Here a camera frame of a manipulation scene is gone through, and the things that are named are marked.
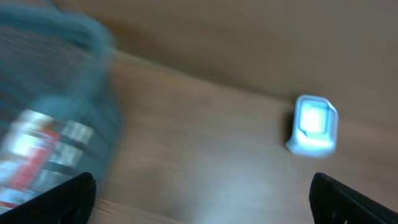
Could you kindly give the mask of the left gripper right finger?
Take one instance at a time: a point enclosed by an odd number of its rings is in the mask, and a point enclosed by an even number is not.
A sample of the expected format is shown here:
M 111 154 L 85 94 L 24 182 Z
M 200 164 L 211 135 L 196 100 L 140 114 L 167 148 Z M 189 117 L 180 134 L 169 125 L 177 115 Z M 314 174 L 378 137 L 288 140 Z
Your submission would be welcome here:
M 315 224 L 397 224 L 397 213 L 332 177 L 317 172 L 309 193 Z

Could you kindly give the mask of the red snack bar wrapper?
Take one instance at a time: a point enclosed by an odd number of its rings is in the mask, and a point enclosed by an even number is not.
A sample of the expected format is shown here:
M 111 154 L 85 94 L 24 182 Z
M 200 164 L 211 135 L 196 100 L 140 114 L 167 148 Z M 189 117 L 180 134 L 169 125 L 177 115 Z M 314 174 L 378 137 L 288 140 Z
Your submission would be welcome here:
M 54 131 L 13 134 L 1 153 L 1 211 L 34 198 L 32 184 L 53 153 L 60 135 Z

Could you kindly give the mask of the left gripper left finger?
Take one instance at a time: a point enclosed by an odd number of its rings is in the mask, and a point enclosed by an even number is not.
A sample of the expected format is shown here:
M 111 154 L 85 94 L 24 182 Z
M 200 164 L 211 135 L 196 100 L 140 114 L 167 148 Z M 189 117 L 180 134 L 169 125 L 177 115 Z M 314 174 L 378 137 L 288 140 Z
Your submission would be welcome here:
M 1 215 L 1 224 L 87 224 L 96 198 L 89 172 L 60 184 Z

